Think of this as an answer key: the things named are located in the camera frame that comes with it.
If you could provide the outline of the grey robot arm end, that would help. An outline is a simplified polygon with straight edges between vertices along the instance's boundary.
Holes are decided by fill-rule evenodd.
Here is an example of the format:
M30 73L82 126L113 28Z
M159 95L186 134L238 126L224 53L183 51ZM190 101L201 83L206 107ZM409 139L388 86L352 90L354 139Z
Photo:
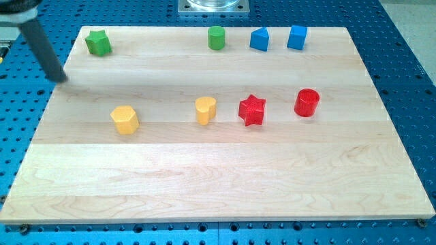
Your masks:
M42 0L1 0L1 22L24 24L37 17Z

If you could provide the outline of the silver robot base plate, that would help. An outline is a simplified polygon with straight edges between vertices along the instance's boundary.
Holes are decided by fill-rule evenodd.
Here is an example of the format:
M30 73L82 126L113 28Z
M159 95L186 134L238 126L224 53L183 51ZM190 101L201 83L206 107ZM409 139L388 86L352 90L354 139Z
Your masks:
M249 0L178 0L178 12L248 14Z

